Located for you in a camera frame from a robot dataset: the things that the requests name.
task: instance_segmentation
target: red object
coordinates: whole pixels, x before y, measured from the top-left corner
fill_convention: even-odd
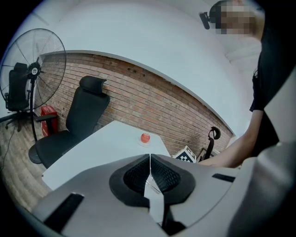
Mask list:
[[[41,107],[41,116],[43,115],[57,115],[57,111],[51,106],[42,106]],[[57,133],[57,118],[51,120],[52,128],[54,132]],[[47,124],[45,121],[41,122],[43,136],[47,137],[49,134]]]
[[[147,142],[149,142],[149,140],[150,140],[150,135],[149,135],[149,134],[147,134],[147,133],[143,133],[143,134],[141,135],[141,142],[143,142],[143,143],[147,143]]]

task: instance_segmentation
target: red apple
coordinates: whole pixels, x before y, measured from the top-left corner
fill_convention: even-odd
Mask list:
[[[150,140],[150,135],[149,135],[149,134],[147,134],[147,133],[143,133],[143,134],[141,135],[141,141],[142,141],[143,143],[147,143],[147,142],[149,142],[149,140]]]

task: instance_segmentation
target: fan base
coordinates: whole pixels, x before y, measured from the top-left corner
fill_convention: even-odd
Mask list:
[[[34,164],[41,164],[41,160],[39,159],[39,156],[36,151],[35,145],[32,145],[32,147],[29,149],[29,159]]]

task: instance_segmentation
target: white table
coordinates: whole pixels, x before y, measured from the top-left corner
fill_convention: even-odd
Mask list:
[[[136,139],[150,135],[150,147],[143,147]],[[160,136],[113,121],[73,147],[43,173],[43,181],[55,190],[80,172],[142,154],[170,156]]]

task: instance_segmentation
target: wooden floor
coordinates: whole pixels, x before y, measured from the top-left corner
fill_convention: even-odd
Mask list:
[[[6,130],[6,123],[7,121],[0,123],[1,167],[9,139],[15,127],[15,124],[11,123]],[[37,138],[41,138],[40,123],[36,123],[35,127]],[[41,179],[42,173],[46,170],[45,167],[42,164],[33,164],[28,158],[29,148],[34,143],[31,124],[29,120],[23,120],[20,132],[17,132],[17,127],[15,127],[1,174],[9,193],[30,212],[38,201],[50,191]]]

